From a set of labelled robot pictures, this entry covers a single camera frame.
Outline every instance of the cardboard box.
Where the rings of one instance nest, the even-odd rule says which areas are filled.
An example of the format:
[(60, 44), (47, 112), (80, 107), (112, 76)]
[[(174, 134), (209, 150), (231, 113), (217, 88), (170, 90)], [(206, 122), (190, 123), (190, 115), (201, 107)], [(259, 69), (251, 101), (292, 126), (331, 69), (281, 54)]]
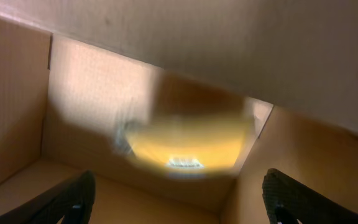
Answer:
[[(50, 37), (0, 20), (0, 215), (91, 169), (91, 223), (268, 223), (262, 181), (271, 167), (358, 213), (358, 140), (279, 107), (231, 175), (175, 180), (132, 166), (111, 152), (112, 130), (123, 113), (151, 116), (161, 77), (199, 92), (193, 102), (245, 98), (64, 37), (51, 47)], [(252, 104), (260, 133), (271, 105)]]

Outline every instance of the cardboard wall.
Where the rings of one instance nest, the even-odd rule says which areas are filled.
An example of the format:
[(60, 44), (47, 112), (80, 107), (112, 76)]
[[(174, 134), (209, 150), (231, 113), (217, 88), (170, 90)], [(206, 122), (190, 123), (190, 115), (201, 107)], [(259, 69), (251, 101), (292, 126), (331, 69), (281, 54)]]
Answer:
[(114, 153), (114, 135), (132, 119), (243, 107), (242, 96), (55, 35), (42, 156), (217, 212), (235, 176), (176, 180), (152, 174)]
[[(29, 201), (78, 170), (39, 160), (0, 185), (0, 215)], [(89, 223), (218, 224), (212, 213), (145, 194), (103, 177), (96, 177), (96, 198)]]
[(0, 183), (40, 156), (50, 35), (0, 20)]
[(262, 182), (277, 168), (358, 213), (358, 140), (275, 107), (222, 212), (222, 224), (269, 223)]
[(0, 15), (358, 132), (355, 0), (0, 0)]

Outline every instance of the corrugated cardboard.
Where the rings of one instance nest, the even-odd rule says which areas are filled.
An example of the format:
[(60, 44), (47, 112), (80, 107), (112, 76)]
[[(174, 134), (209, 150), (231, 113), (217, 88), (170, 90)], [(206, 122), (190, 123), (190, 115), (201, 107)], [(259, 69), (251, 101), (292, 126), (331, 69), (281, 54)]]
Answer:
[(40, 157), (50, 34), (0, 20), (0, 183)]
[[(156, 97), (161, 77), (172, 74), (56, 37), (48, 80), (48, 49), (48, 34), (0, 21), (0, 183), (5, 180), (0, 215), (74, 174), (74, 167), (98, 174), (91, 223), (268, 223), (261, 186), (271, 167), (358, 212), (358, 140), (348, 132), (276, 107), (261, 138), (244, 150), (247, 160), (238, 177), (166, 179), (115, 156), (111, 139), (116, 121), (147, 120), (156, 108), (183, 109), (170, 105), (165, 95)], [(201, 101), (221, 91), (172, 80), (185, 88), (195, 85), (190, 89), (196, 92), (211, 90), (205, 96), (200, 92)], [(227, 106), (244, 101), (219, 96)], [(258, 133), (270, 110), (271, 105), (255, 107), (264, 111), (255, 114)], [(40, 154), (66, 165), (43, 158), (17, 172)]]
[(0, 0), (0, 15), (358, 133), (355, 0)]

